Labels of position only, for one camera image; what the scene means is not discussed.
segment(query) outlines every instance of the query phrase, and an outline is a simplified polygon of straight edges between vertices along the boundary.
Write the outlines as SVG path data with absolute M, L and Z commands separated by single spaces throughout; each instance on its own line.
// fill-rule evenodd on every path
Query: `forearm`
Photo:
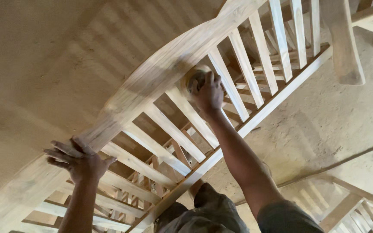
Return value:
M 88 180 L 75 185 L 58 233 L 90 233 L 92 231 L 98 183 L 97 180 Z
M 253 213 L 257 213 L 266 203 L 282 199 L 262 161 L 230 125 L 221 110 L 207 114 L 207 121 L 220 142 L 225 163 L 247 201 L 253 199 L 257 202 Z

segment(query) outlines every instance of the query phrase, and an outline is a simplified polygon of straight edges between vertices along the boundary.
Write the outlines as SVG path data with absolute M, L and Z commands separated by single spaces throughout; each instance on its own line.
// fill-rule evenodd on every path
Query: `human hand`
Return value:
M 66 169 L 75 184 L 98 182 L 109 166 L 117 160 L 116 157 L 102 160 L 90 146 L 77 136 L 73 136 L 71 141 L 73 147 L 58 141 L 51 141 L 55 148 L 53 150 L 46 149 L 44 153 L 49 156 L 47 162 Z
M 210 71 L 205 76 L 205 84 L 198 89 L 198 81 L 192 85 L 192 98 L 199 109 L 209 115 L 221 109 L 224 99 L 224 91 L 221 88 L 221 77 L 214 77 Z

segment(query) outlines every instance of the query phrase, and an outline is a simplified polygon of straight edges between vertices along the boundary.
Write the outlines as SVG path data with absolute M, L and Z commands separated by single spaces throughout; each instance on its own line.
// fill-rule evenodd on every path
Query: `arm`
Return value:
M 75 187 L 67 212 L 61 221 L 58 233 L 90 233 L 97 185 L 115 157 L 102 160 L 88 145 L 73 136 L 74 148 L 58 141 L 52 141 L 53 150 L 44 150 L 47 162 L 70 172 Z
M 221 112 L 224 92 L 220 77 L 207 73 L 205 84 L 198 90 L 194 82 L 193 98 L 214 130 L 224 154 L 225 163 L 244 193 L 257 219 L 259 210 L 267 204 L 284 200 L 262 161 L 230 125 Z

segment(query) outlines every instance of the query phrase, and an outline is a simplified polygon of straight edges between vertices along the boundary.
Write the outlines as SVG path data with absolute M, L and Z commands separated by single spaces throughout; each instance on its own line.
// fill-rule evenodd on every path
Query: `concrete floor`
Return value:
M 177 35 L 174 29 L 193 25 L 166 22 L 152 7 L 146 19 L 128 3 L 116 14 L 113 1 L 0 2 L 0 188 L 50 140 L 87 128 L 124 79 Z M 122 13 L 128 18 L 119 18 Z M 148 20 L 160 22 L 161 32 Z M 199 20 L 195 12 L 191 21 Z M 113 26 L 93 31 L 98 23 Z M 276 183 L 373 146 L 373 33 L 354 32 L 364 86 L 338 85 L 329 60 L 262 121 L 261 130 L 246 136 Z M 373 193 L 373 152 L 330 174 Z M 233 201 L 243 199 L 223 160 L 203 179 Z M 188 197 L 181 200 L 191 206 Z M 240 208 L 255 230 L 246 206 Z

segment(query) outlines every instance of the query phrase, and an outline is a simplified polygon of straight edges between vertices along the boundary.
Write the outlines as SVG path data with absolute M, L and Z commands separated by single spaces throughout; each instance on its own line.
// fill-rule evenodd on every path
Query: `worker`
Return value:
M 192 96 L 213 129 L 225 163 L 239 184 L 261 232 L 322 233 L 322 229 L 303 210 L 283 198 L 268 169 L 223 115 L 224 92 L 220 77 L 208 72 L 204 84 L 194 80 Z M 74 148 L 52 141 L 55 149 L 44 151 L 49 155 L 48 163 L 69 171 L 75 183 L 58 232 L 90 233 L 97 185 L 109 165 L 117 159 L 110 157 L 102 160 L 78 137 L 72 137 L 72 141 Z M 188 210 L 175 202 L 156 219 L 154 232 L 249 232 L 234 203 L 224 194 L 217 193 L 210 184 L 198 180 L 189 192 L 194 198 L 195 208 Z

